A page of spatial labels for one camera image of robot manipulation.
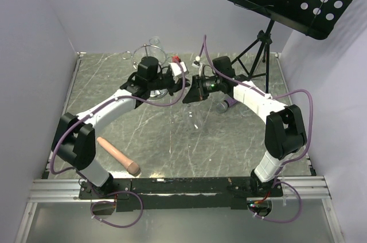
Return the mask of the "clear wine glass back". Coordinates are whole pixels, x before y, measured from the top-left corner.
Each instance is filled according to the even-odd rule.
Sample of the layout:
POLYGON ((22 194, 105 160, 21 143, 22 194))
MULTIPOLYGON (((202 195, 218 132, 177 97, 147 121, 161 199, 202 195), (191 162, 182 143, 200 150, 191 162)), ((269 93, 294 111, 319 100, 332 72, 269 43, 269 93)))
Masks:
POLYGON ((155 57, 161 64, 166 61, 165 51, 157 36, 149 39, 149 55, 155 57))

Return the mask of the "clear wine glass front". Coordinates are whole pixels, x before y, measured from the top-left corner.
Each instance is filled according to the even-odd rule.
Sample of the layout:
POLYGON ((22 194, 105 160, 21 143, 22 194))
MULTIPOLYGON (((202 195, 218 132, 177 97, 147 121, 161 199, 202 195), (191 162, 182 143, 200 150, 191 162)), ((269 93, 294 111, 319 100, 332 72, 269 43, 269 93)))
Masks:
POLYGON ((217 111, 223 111, 225 112, 227 109, 229 108, 229 101, 228 101, 228 97, 220 100, 217 104, 216 104, 216 110, 217 111))

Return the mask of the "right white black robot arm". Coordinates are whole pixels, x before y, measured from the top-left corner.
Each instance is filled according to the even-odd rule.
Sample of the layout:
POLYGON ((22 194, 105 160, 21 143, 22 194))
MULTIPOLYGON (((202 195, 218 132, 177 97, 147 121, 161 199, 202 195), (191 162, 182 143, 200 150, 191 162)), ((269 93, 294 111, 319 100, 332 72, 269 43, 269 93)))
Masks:
POLYGON ((307 143, 302 112, 297 105, 274 100, 252 81, 236 75, 227 56, 215 58, 210 62, 210 67, 214 71, 213 76, 192 77, 183 103, 204 101, 211 93, 222 92, 244 104, 264 122, 266 152, 253 170, 253 180, 250 182, 251 192, 263 196, 270 190, 270 181, 275 181, 283 163, 307 143))

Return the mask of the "clear wine glass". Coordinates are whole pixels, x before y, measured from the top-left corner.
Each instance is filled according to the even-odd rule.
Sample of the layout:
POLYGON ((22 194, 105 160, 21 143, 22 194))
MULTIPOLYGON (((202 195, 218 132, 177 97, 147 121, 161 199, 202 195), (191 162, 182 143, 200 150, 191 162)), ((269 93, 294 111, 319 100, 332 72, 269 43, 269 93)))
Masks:
POLYGON ((228 101, 228 97, 220 100, 217 104, 216 104, 216 110, 217 111, 223 111, 225 112, 227 109, 229 108, 229 101, 228 101))
POLYGON ((194 105, 187 104, 183 111, 183 119, 189 132, 197 132, 204 127, 201 111, 194 105))
POLYGON ((166 61, 165 51, 157 36, 149 39, 149 55, 155 57, 161 64, 166 61))

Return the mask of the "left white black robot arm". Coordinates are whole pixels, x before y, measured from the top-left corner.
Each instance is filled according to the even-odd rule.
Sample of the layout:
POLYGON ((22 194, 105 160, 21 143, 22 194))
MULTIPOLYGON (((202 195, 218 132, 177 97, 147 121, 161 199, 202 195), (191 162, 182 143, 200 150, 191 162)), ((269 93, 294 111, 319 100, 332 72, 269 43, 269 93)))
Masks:
POLYGON ((75 170, 91 183, 98 197, 109 197, 114 190, 114 178, 96 159, 97 134, 143 103, 153 105, 149 100, 151 91, 165 89, 169 95, 183 93, 189 86, 187 73, 185 63, 178 57, 173 57, 169 66, 163 68, 155 57, 144 56, 137 70, 112 96, 77 115, 63 114, 51 147, 50 172, 63 173, 54 168, 54 161, 59 157, 69 163, 69 170, 75 170))

